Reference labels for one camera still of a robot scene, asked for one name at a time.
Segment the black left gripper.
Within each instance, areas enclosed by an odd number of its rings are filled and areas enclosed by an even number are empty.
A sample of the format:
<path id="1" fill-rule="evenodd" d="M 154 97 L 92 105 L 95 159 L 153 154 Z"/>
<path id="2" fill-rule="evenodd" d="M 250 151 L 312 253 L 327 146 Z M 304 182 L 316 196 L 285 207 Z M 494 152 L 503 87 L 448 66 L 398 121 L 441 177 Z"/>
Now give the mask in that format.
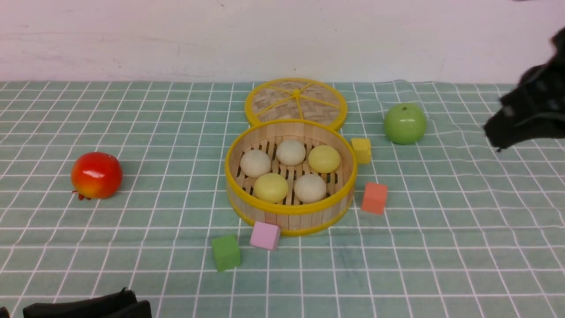
<path id="1" fill-rule="evenodd" d="M 25 318 L 151 318 L 148 300 L 137 300 L 134 291 L 120 292 L 66 303 L 34 303 L 23 308 Z"/>

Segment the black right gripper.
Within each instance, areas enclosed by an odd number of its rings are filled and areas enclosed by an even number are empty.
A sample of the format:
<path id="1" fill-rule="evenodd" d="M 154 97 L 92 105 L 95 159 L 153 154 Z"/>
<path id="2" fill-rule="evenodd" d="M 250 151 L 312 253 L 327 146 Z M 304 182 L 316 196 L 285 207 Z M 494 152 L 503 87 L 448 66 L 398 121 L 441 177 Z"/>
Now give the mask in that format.
<path id="1" fill-rule="evenodd" d="M 483 127 L 498 152 L 523 141 L 565 137 L 565 29 L 551 41 L 554 55 L 525 71 L 518 85 L 500 98 L 501 109 Z"/>

